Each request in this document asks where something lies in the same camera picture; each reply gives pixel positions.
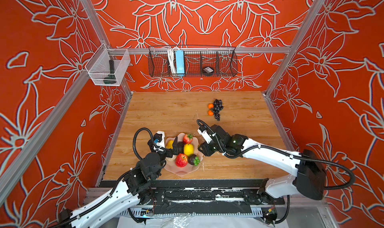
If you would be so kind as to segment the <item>yellow fake pear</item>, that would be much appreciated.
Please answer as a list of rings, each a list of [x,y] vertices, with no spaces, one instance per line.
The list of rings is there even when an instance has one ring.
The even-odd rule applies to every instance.
[[[173,143],[174,143],[174,140],[168,141],[168,143],[166,145],[166,148],[169,149],[169,150],[172,150],[173,149]]]

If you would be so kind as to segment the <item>dark purple fake mangosteen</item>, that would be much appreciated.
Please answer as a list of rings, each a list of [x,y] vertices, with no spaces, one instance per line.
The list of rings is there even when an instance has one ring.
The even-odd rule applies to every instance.
[[[200,164],[200,159],[197,155],[192,154],[188,157],[188,163],[192,166],[197,167]]]

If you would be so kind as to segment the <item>pink scalloped fruit bowl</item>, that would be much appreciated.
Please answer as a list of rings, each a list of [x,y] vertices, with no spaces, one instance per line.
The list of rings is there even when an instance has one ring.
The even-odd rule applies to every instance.
[[[199,158],[199,160],[202,162],[203,154],[198,150],[199,147],[199,141],[196,137],[192,138],[192,145],[194,146],[194,154]],[[173,174],[176,174],[179,177],[183,177],[189,173],[195,172],[199,169],[200,164],[197,166],[192,166],[190,164],[186,165],[185,167],[181,168],[176,165],[176,156],[173,158],[166,158],[167,164],[165,166],[165,170],[168,172],[171,172]]]

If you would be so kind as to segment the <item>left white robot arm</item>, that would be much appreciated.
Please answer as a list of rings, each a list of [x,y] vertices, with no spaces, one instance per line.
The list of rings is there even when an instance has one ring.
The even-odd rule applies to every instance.
[[[132,170],[121,175],[112,189],[76,210],[60,213],[54,228],[99,228],[119,213],[152,199],[151,182],[159,178],[172,149],[153,145],[152,152],[139,160]]]

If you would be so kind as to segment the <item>red fake strawberry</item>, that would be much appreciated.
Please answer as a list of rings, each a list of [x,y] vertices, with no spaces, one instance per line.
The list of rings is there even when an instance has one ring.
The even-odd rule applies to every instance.
[[[194,136],[192,134],[185,134],[183,137],[183,144],[191,144],[193,141]]]

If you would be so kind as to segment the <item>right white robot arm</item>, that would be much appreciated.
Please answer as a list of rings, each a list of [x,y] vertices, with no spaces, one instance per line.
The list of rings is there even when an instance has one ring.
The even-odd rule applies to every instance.
[[[338,163],[320,160],[309,150],[302,153],[281,150],[240,134],[230,136],[220,126],[209,126],[202,120],[198,120],[197,124],[198,133],[205,140],[199,147],[204,156],[221,153],[229,159],[252,159],[287,172],[286,176],[278,179],[265,179],[260,187],[263,196],[280,198],[301,194],[320,201],[324,191],[346,189],[356,181],[356,176],[350,169]],[[325,165],[344,171],[349,180],[341,185],[326,186]]]

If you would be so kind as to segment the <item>red fake apple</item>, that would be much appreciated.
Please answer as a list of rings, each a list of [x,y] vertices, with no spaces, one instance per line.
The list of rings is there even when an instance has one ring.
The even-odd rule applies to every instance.
[[[177,167],[183,168],[189,164],[188,160],[189,160],[189,157],[187,155],[179,154],[175,159],[175,164]]]

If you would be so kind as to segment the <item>yellow fake lemon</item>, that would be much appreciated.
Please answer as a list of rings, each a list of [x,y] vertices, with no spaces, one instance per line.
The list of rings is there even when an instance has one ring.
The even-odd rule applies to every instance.
[[[185,144],[184,145],[184,154],[187,157],[190,157],[191,155],[194,154],[195,148],[192,144]]]

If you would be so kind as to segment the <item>dark fake avocado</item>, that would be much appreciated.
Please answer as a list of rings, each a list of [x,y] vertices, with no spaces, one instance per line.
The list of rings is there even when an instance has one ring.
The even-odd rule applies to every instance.
[[[184,153],[184,143],[183,142],[177,143],[177,151],[178,151],[178,155]]]

